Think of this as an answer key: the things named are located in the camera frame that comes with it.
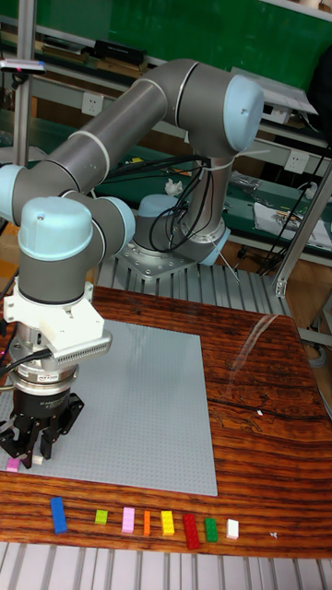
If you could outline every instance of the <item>pink lego brick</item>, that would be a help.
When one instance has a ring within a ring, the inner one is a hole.
[[[8,463],[6,464],[6,471],[11,471],[12,473],[17,473],[20,464],[20,459],[8,459]]]
[[[135,508],[124,508],[123,533],[134,533]]]

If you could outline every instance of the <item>green lego brick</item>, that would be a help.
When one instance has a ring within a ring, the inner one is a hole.
[[[206,530],[207,543],[217,543],[218,533],[217,533],[217,525],[216,525],[215,518],[206,518],[205,519],[205,530]]]
[[[97,525],[106,525],[107,514],[108,514],[107,510],[97,510],[95,523],[97,523]]]

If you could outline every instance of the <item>electrical socket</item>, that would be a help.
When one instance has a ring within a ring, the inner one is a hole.
[[[285,164],[284,170],[289,172],[295,172],[295,174],[302,174],[305,170],[305,166],[309,161],[309,154],[305,151],[294,151],[290,152],[290,156]]]
[[[102,94],[95,94],[94,92],[84,92],[82,109],[85,114],[95,117],[102,111],[103,96]]]

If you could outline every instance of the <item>orange lego brick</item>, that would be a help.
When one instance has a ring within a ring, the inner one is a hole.
[[[143,535],[145,537],[148,537],[150,533],[150,512],[149,510],[145,510],[144,511],[144,529],[143,529]]]

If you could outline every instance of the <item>white lego brick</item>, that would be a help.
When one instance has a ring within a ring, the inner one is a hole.
[[[43,461],[43,456],[42,454],[34,454],[32,456],[32,463],[33,465],[41,465]]]
[[[239,521],[228,519],[226,524],[226,537],[233,538],[234,540],[239,538]]]

